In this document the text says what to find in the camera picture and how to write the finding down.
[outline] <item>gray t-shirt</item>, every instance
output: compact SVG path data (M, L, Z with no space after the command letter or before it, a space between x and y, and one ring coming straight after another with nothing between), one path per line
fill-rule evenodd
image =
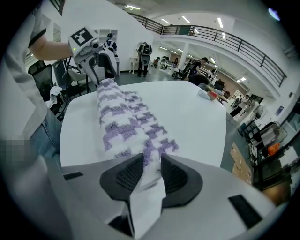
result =
M28 48L46 29L37 6L11 40L0 65L0 137L29 139L44 121L47 106L34 78L25 70Z

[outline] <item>cardboard box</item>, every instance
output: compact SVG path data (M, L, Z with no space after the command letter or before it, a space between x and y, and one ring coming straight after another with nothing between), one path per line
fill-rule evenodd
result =
M252 184L252 172L235 143L232 144L230 155L234 160L232 174L239 179Z

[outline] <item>column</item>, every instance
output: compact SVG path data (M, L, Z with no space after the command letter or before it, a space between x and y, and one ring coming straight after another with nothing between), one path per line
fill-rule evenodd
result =
M183 70L184 69L184 63L186 61L187 55L188 55L188 47L189 47L189 43L186 43L184 48L183 48L183 52L181 54L181 58L178 64L178 69Z

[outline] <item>blue light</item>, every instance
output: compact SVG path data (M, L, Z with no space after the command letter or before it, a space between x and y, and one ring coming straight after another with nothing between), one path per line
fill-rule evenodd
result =
M272 17L274 17L277 21L280 21L280 18L277 14L277 11L273 10L272 8L269 8L269 13L271 14Z

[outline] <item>floor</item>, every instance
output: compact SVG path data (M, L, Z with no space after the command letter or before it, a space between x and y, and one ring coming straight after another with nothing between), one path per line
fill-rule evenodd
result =
M150 74L147 75L145 78L143 77L143 75L141 77L138 77L136 71L134 75L131 73L120 73L120 76L117 79L115 79L115 81L117 82L118 85L126 85L132 83L144 83L144 82L152 82L152 81L174 81L174 79L172 79L172 76L166 73L165 71L151 68ZM91 91L96 91L96 87L93 83L89 83L89 88ZM87 94L86 90L81 92L81 95L84 94ZM231 172L234 164L233 158L230 155L230 150L233 142L236 143L237 147L239 148L247 164L249 166L251 166L251 164L250 161L248 160L249 157L248 144L246 143L246 140L237 131L239 125L230 114L228 113L226 114L227 114L226 138L225 138L223 158L220 167Z

